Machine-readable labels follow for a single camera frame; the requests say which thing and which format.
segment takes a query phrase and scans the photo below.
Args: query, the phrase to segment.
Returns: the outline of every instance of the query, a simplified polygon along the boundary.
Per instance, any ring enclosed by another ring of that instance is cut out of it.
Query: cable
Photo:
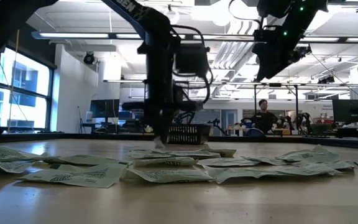
[[[15,48],[15,61],[13,62],[13,74],[11,78],[12,89],[11,89],[11,102],[13,102],[13,88],[14,88],[14,79],[16,74],[16,60],[17,60],[17,49],[19,48],[19,36],[20,36],[20,30],[17,30],[16,32],[16,48]],[[7,124],[7,132],[9,133],[11,131],[11,116],[12,116],[12,103],[9,105],[9,122]]]
[[[258,23],[259,27],[262,27],[262,23],[261,23],[259,20],[257,20],[257,19],[244,19],[244,18],[240,18],[240,17],[235,16],[235,15],[230,11],[230,6],[231,6],[231,4],[232,4],[234,1],[235,1],[235,0],[231,0],[231,1],[229,2],[229,6],[227,7],[227,9],[228,9],[228,11],[229,11],[229,13],[230,13],[230,15],[231,15],[232,17],[234,17],[234,18],[236,18],[236,19],[239,19],[239,20],[242,20],[242,21],[253,21],[253,22]]]
[[[348,86],[344,81],[342,81],[340,78],[338,78],[334,72],[332,72],[329,68],[327,68],[327,66],[325,66],[325,64],[323,62],[320,61],[320,59],[318,57],[316,57],[313,53],[311,53],[312,56],[332,75],[334,76],[336,79],[338,79],[344,86],[346,86],[350,91],[352,91],[353,93],[355,93],[358,96],[358,92],[354,91],[350,86]]]
[[[181,28],[181,29],[188,29],[188,30],[193,30],[195,31],[199,36],[200,36],[200,40],[201,40],[201,43],[203,44],[203,46],[205,47],[205,40],[204,40],[204,36],[203,34],[201,33],[201,31],[199,31],[198,29],[194,28],[194,27],[190,27],[190,26],[182,26],[182,25],[172,25],[172,27],[176,27],[176,28]],[[212,82],[214,81],[214,75],[213,75],[213,72],[212,72],[212,69],[211,67],[209,66],[208,64],[208,71],[211,73],[211,80],[208,82],[208,79],[206,78],[206,75],[201,77],[204,82],[205,82],[205,86],[202,86],[202,87],[188,87],[189,90],[195,90],[195,89],[203,89],[203,88],[206,88],[206,97],[203,101],[203,103],[205,104],[208,100],[209,100],[209,97],[211,95],[211,89],[210,89],[210,85],[212,84]],[[178,77],[197,77],[197,75],[180,75],[180,74],[177,74],[176,72],[173,72],[174,75],[178,76]]]

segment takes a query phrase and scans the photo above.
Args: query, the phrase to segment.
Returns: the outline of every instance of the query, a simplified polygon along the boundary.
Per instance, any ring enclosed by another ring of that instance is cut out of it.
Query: wooden table
[[[152,142],[56,140],[5,146],[68,156],[95,154],[123,159],[124,145]],[[236,156],[279,156],[307,144],[209,143],[238,149]],[[357,149],[328,147],[358,162]],[[109,189],[15,181],[0,173],[0,223],[315,223],[358,224],[358,169],[339,177],[247,179],[214,183],[121,182]]]

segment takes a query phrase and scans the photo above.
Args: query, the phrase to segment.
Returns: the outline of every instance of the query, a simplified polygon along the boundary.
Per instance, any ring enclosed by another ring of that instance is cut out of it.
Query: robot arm
[[[327,4],[333,0],[260,0],[257,6],[263,20],[268,16],[283,18],[281,26],[260,27],[254,32],[255,44],[252,49],[260,61],[255,81],[272,78],[292,63],[298,62],[311,52],[309,47],[296,47],[303,38],[319,10],[328,12]]]

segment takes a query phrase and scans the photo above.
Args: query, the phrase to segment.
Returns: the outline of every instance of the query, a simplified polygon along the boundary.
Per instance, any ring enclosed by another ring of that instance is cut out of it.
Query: person
[[[255,127],[265,134],[272,129],[273,124],[277,123],[277,117],[271,112],[267,111],[267,100],[259,101],[260,111],[252,117],[252,122]]]

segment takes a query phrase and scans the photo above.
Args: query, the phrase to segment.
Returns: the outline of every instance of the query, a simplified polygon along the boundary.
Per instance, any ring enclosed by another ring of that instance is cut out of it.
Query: ceiling pipe
[[[250,24],[249,22],[244,22],[244,21],[239,21],[241,28],[238,32],[238,34],[240,35],[244,35],[248,32],[248,30],[250,29]],[[230,68],[227,67],[226,65],[235,60],[235,55],[237,55],[239,53],[239,51],[244,47],[245,43],[233,43],[232,48],[230,49],[230,52],[228,52],[228,54],[226,55],[226,59],[223,60],[222,62],[219,63],[219,67],[221,68]]]
[[[227,32],[227,34],[234,34],[234,27],[235,27],[235,21],[230,21],[230,27]],[[214,61],[212,62],[212,67],[216,67],[216,63],[220,61],[224,53],[226,52],[226,49],[230,46],[230,42],[223,42],[221,44],[221,47],[219,48],[218,53],[216,54],[216,57]]]
[[[251,34],[257,28],[258,28],[258,24],[254,23],[252,21],[249,21],[248,29],[246,30],[245,34]],[[240,61],[241,57],[246,54],[246,52],[249,50],[250,46],[252,45],[250,43],[241,43],[241,44],[242,44],[241,47],[239,48],[237,53],[233,55],[233,57],[232,57],[233,60],[230,61],[230,63],[227,65],[227,67],[233,68]]]
[[[242,28],[242,21],[234,21],[233,25],[233,32],[234,34],[239,34],[241,28]],[[222,63],[225,62],[230,56],[232,51],[236,48],[236,45],[238,42],[230,42],[226,48],[224,49],[224,53],[222,55],[222,58],[219,59],[219,61],[216,62],[216,66],[218,68],[222,68]]]

